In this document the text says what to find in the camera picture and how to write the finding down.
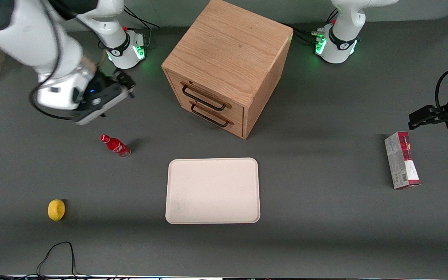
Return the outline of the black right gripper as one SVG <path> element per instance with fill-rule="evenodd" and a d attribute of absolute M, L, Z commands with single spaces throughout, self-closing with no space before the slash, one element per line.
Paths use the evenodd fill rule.
<path fill-rule="evenodd" d="M 114 76 L 107 76 L 98 71 L 86 87 L 76 113 L 102 114 L 126 98 L 126 88 L 129 97 L 135 98 L 133 93 L 135 85 L 135 81 L 123 69 L 116 69 Z"/>

